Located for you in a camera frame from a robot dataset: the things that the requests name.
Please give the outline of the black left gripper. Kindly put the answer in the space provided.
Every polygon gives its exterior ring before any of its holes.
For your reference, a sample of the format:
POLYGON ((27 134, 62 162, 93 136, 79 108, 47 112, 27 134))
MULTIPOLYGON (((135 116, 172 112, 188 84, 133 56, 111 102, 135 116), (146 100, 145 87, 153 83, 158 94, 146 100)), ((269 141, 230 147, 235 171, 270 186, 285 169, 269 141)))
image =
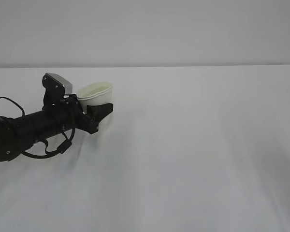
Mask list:
MULTIPOLYGON (((88 105, 87 115, 91 121, 100 123, 113 112, 114 105, 88 105)), ((94 134, 95 125, 83 115, 75 94, 65 96, 58 102, 44 105, 42 110, 21 117, 21 135, 32 140, 48 139, 52 136, 76 129, 94 134)))

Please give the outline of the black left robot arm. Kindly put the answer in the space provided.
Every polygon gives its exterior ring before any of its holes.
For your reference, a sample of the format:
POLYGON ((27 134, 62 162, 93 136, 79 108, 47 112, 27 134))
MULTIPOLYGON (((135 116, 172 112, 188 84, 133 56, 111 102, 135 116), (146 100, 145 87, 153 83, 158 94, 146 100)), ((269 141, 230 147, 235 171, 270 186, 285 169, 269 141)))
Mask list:
POLYGON ((33 159, 48 159, 63 154, 72 145, 76 130, 94 134, 99 123, 113 112, 113 104, 88 106, 84 113, 76 95, 61 97, 55 102, 47 101, 42 110, 11 118, 0 116, 0 162, 11 161, 19 155, 33 159), (53 151, 44 155, 27 152, 34 144, 48 146, 48 138, 63 135, 64 141, 53 151))

